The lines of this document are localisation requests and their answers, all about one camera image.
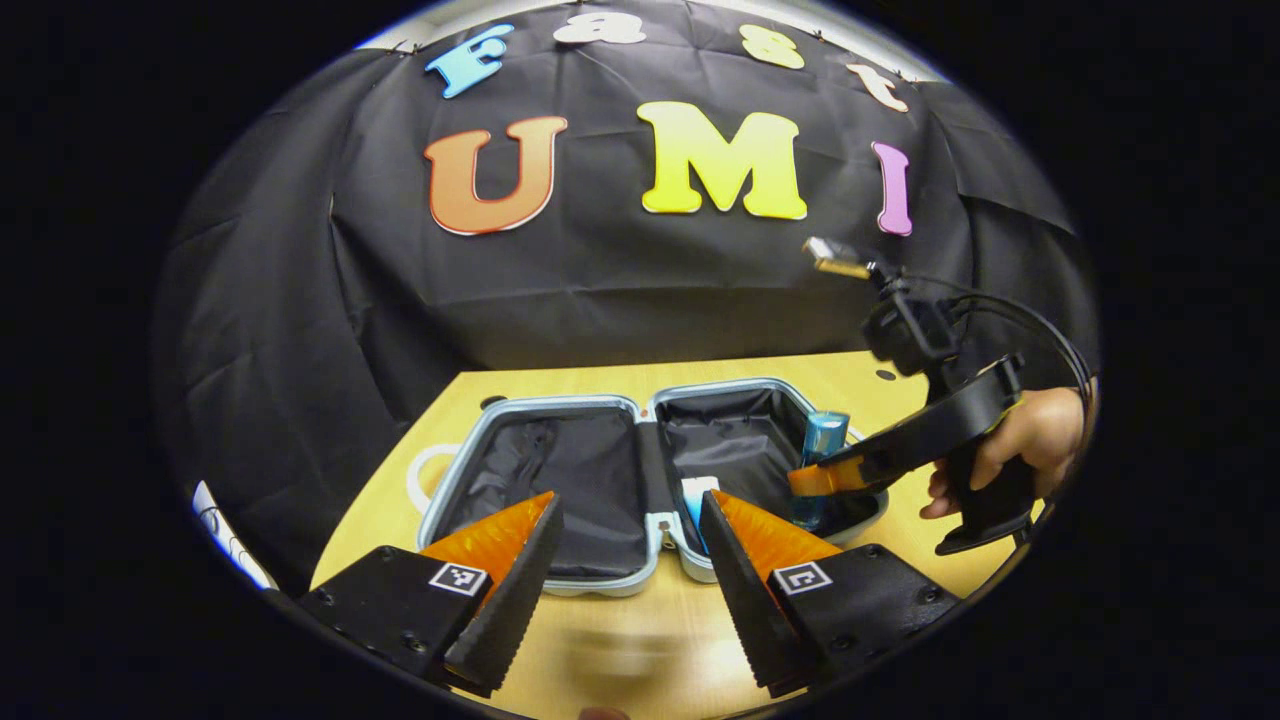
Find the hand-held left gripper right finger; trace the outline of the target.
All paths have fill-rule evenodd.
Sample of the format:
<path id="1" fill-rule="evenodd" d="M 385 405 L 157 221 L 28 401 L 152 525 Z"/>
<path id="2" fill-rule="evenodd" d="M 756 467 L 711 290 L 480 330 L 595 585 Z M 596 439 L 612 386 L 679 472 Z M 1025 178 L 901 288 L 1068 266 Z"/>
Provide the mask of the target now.
<path id="1" fill-rule="evenodd" d="M 963 601 L 882 544 L 817 538 L 721 489 L 699 528 L 759 687 L 771 696 L 855 676 Z"/>

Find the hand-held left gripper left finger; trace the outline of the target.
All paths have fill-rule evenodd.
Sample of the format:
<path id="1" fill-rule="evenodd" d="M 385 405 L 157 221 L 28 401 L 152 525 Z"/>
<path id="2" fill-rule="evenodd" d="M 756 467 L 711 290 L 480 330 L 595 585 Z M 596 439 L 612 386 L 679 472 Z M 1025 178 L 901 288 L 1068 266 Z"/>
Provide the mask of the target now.
<path id="1" fill-rule="evenodd" d="M 408 551 L 369 551 L 300 600 L 356 650 L 417 679 L 489 697 L 524 642 L 561 542 L 553 491 Z"/>

